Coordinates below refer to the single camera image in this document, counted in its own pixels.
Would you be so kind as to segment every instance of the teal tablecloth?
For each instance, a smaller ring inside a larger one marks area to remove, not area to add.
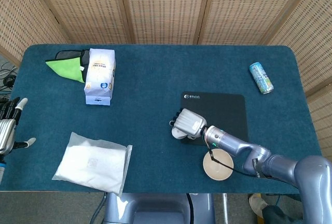
[[[110,107],[86,105],[84,84],[59,77],[45,64],[60,50],[89,48],[115,49]],[[258,91],[248,71],[256,61],[269,75],[272,93]],[[37,141],[6,157],[0,190],[93,191],[51,180],[73,131],[133,145],[124,192],[297,192],[282,182],[236,173],[226,181],[207,177],[206,147],[184,145],[171,135],[169,121],[183,91],[242,94],[250,142],[295,160],[320,154],[296,60],[287,47],[34,45],[25,52],[12,97],[29,99],[16,141]],[[243,157],[234,159],[237,167]]]

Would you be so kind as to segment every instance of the metal pole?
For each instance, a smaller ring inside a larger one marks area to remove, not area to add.
[[[223,193],[223,207],[224,207],[224,224],[228,224],[227,194],[226,193]]]

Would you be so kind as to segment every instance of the mouse pad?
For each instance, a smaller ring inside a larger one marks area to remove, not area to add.
[[[214,125],[225,132],[248,142],[247,119],[244,96],[227,93],[183,92],[181,108],[204,117],[207,126]],[[185,144],[206,145],[202,138],[184,138]]]

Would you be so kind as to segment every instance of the green cloth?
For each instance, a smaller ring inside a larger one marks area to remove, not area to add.
[[[46,64],[58,75],[84,83],[80,70],[80,57],[47,60]]]

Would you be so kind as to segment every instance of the person's foot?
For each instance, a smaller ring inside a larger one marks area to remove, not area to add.
[[[269,204],[267,204],[258,194],[253,194],[249,197],[249,205],[256,215],[263,218],[262,210]]]

